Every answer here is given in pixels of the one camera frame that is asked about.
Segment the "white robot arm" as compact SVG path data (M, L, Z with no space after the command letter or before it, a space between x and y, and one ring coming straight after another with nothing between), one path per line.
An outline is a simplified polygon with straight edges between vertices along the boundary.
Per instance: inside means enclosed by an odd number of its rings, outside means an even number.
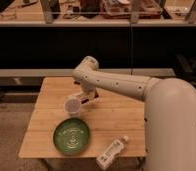
M102 88L144 103L144 171L196 171L196 89L178 78L106 73L87 56L72 70L86 99Z

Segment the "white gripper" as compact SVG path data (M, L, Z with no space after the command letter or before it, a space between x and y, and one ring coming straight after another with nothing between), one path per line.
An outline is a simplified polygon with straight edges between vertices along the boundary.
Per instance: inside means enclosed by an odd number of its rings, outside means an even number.
M96 90L90 92L80 91L78 93L70 94L66 97L64 102L64 110L69 116L79 116L82 105L88 101L92 101L98 97Z

